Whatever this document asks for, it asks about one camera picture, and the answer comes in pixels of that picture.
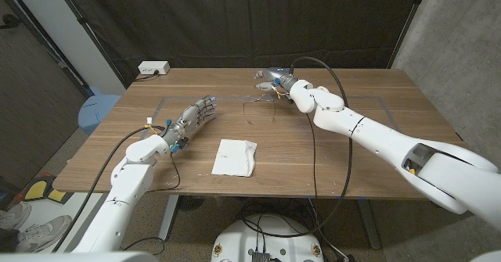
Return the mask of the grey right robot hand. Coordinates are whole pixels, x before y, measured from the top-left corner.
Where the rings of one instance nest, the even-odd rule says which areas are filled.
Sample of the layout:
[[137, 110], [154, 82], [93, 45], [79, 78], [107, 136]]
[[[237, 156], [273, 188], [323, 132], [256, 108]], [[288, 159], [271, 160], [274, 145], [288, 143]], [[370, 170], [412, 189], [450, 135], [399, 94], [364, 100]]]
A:
[[282, 88], [286, 92], [291, 89], [290, 71], [284, 68], [267, 68], [259, 70], [255, 75], [255, 79], [260, 80], [255, 87], [262, 91], [278, 90]]

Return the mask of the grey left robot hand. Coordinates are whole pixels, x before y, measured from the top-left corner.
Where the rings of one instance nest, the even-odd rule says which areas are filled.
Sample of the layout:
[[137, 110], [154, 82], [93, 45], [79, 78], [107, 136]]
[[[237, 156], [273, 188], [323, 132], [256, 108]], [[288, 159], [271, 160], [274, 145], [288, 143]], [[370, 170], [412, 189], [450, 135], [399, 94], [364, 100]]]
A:
[[209, 95], [199, 99], [191, 106], [188, 106], [175, 121], [185, 135], [188, 135], [196, 128], [198, 128], [205, 121], [214, 117], [216, 104], [214, 104], [215, 97]]

